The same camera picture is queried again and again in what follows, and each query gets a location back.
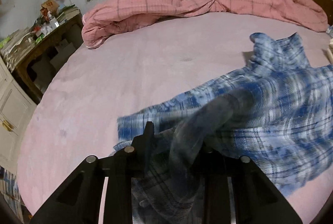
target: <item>door handle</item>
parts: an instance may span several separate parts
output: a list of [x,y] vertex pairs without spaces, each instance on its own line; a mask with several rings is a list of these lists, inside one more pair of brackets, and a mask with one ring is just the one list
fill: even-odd
[[2,126],[8,131],[8,132],[13,132],[14,126],[7,120],[4,120],[2,122]]

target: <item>mattress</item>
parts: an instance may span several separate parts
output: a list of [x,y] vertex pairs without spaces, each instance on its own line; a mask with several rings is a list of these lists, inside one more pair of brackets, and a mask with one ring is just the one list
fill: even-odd
[[[95,50],[81,46],[49,85],[22,142],[18,184],[30,212],[34,214],[86,156],[102,158],[113,151],[119,116],[243,67],[253,50],[253,32],[275,39],[298,32],[311,65],[328,64],[323,53],[327,34],[231,13],[165,20],[114,35]],[[304,224],[332,192],[332,176],[330,167],[288,197]]]

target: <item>plaid pink blanket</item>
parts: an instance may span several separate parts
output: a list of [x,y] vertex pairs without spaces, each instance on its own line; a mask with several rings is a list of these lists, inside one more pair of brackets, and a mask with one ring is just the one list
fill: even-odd
[[327,16],[313,0],[108,0],[83,16],[82,37],[99,47],[113,34],[154,24],[164,16],[192,17],[207,12],[252,14],[326,31]]

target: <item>wooden desk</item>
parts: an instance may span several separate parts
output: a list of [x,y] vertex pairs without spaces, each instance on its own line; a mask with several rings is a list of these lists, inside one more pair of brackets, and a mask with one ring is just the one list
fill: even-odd
[[43,97],[43,93],[31,80],[27,73],[28,65],[40,55],[42,55],[49,47],[57,46],[61,40],[62,35],[67,32],[73,25],[77,24],[81,29],[83,28],[82,15],[78,14],[66,21],[64,24],[57,27],[50,34],[44,37],[15,67],[13,76],[17,82],[21,85],[22,83],[28,87],[26,93],[30,98],[38,104]]

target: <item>white cabinet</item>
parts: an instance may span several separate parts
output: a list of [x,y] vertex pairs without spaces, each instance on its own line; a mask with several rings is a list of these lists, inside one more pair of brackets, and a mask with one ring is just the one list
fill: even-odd
[[36,108],[0,58],[0,166],[16,174],[25,129]]

